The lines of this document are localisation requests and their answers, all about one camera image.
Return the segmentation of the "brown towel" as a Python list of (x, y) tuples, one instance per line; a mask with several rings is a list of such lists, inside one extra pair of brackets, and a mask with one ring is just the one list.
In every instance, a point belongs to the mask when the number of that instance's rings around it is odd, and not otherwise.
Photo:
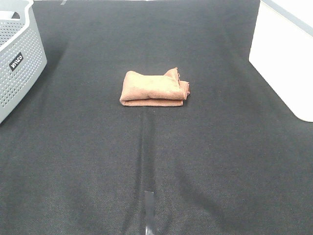
[(164, 75), (128, 71), (119, 101), (129, 107), (179, 107), (189, 95), (189, 82), (180, 80), (178, 68), (170, 69)]

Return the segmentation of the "dark table cloth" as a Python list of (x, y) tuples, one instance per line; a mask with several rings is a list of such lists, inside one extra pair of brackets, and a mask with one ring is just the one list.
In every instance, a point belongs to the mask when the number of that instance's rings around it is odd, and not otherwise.
[[(257, 0), (37, 1), (43, 73), (0, 126), (3, 235), (310, 235), (313, 126), (248, 55)], [(120, 103), (178, 68), (179, 107)]]

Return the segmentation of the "black tape strip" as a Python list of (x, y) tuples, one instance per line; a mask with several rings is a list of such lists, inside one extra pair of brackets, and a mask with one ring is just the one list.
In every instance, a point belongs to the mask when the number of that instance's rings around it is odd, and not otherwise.
[(144, 194), (145, 209), (145, 235), (155, 235), (155, 218), (154, 218), (154, 193), (145, 191)]

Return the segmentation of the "white storage bin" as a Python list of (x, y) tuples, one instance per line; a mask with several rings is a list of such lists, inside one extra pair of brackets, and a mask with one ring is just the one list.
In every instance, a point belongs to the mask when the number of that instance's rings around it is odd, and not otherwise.
[(313, 120), (313, 2), (262, 0), (249, 61), (293, 114)]

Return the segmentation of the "grey perforated laundry basket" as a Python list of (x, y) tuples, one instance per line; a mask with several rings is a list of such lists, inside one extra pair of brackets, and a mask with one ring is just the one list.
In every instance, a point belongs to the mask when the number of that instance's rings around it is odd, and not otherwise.
[(0, 119), (20, 103), (43, 72), (47, 58), (32, 0), (2, 0), (0, 10), (19, 18), (0, 21)]

